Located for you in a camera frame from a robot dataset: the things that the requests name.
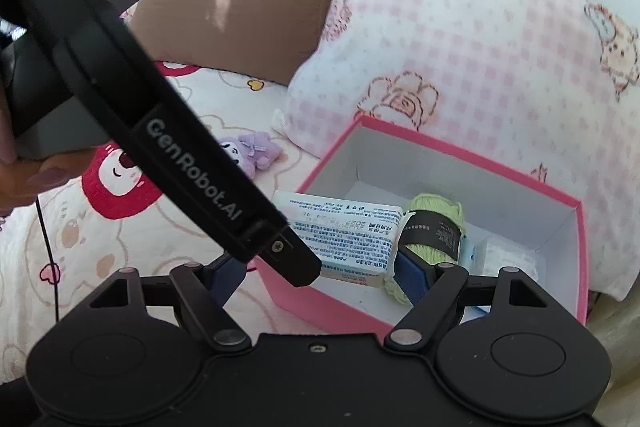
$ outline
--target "bed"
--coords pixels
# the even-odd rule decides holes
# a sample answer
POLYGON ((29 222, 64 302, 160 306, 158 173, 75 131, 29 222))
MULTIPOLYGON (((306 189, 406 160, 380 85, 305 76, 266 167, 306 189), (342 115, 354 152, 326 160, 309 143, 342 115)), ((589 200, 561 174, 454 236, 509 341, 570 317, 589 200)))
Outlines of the bed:
MULTIPOLYGON (((158 67, 214 136, 262 130, 283 147, 255 179, 267 196, 295 190, 318 161, 272 129, 286 87, 226 71, 158 67)), ((160 275, 222 253, 113 143, 100 149, 82 178, 44 194, 42 204, 56 265, 47 260, 34 207, 17 209, 0 232, 0 382, 23 375, 31 346, 54 324, 54 280, 65 314, 120 267, 160 275)), ((253 271, 226 309, 254 340, 263 331, 321 333, 278 309, 253 271)), ((150 312, 172 319, 168 310, 150 312)))

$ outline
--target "package with blue text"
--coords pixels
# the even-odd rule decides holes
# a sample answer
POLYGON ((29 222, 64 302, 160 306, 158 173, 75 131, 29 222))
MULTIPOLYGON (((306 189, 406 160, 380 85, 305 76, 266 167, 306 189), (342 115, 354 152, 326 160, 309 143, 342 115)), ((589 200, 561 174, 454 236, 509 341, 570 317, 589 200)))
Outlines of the package with blue text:
POLYGON ((323 277, 383 285, 395 260, 399 206, 322 198, 277 190, 273 204, 322 261, 323 277))

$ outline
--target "black yarn label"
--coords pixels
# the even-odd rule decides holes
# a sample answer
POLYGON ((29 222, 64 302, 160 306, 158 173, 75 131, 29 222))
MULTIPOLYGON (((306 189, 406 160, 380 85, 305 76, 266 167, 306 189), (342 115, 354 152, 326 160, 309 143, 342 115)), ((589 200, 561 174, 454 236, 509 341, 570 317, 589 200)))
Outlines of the black yarn label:
POLYGON ((431 210, 411 210, 415 214, 409 218, 398 245, 424 245, 435 248, 458 261, 460 250, 460 229, 449 217, 431 210))

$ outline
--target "purple bow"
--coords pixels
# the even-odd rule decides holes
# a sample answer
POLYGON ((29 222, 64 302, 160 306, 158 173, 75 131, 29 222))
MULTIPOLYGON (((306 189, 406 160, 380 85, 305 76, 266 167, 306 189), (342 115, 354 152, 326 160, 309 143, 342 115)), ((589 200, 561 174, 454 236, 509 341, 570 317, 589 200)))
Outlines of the purple bow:
POLYGON ((249 157, 254 156, 256 151, 265 152, 267 150, 267 147, 261 147, 255 144, 255 135, 253 134, 238 137, 238 141, 249 149, 249 157))

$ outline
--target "stuffed toy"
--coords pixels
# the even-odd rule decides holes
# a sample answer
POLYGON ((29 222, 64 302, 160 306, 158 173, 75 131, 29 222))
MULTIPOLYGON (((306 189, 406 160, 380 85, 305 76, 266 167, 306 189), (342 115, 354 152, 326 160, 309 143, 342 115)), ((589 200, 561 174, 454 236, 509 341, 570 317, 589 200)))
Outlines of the stuffed toy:
POLYGON ((222 149, 249 178, 254 179, 255 169, 268 169, 282 154, 282 147, 271 141, 266 132, 243 134, 238 138, 225 137, 218 140, 222 149))

